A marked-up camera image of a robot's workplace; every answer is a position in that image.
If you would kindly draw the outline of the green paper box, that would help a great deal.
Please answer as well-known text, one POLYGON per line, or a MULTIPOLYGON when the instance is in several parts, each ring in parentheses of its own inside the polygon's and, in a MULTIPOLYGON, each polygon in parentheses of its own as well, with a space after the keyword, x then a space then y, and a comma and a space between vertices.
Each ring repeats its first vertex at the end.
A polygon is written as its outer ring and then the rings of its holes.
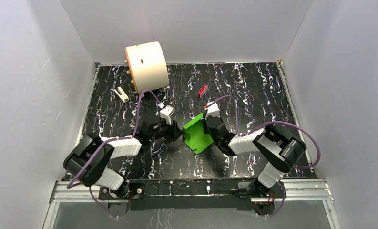
POLYGON ((202 153, 213 143, 211 136, 204 132, 203 121, 204 114, 200 113, 182 127, 184 143, 195 154, 202 153))

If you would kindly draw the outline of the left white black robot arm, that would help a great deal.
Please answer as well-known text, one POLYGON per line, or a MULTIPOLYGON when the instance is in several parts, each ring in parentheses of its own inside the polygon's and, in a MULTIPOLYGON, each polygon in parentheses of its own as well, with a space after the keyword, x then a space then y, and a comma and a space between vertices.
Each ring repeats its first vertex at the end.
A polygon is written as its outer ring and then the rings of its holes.
POLYGON ((105 187, 116 198, 124 198, 129 193, 127 180, 108 168, 108 163, 117 157, 144 153, 158 139, 174 142, 182 134, 175 120, 168 123, 164 118, 155 123, 141 122, 134 136, 105 138, 94 133, 87 134, 65 158, 63 168, 86 187, 105 187))

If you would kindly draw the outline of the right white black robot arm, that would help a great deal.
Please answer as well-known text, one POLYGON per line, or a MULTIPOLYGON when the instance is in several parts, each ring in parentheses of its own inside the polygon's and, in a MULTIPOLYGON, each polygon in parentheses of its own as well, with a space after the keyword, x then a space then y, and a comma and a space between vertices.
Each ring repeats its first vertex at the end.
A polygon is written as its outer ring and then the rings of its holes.
POLYGON ((228 131, 220 117, 209 116, 203 121, 203 130, 225 155, 262 153, 268 163, 249 187, 258 196, 266 198, 273 193, 274 185, 284 174, 291 172, 306 151, 305 143, 281 126, 285 124, 275 122, 254 132, 234 134, 228 131))

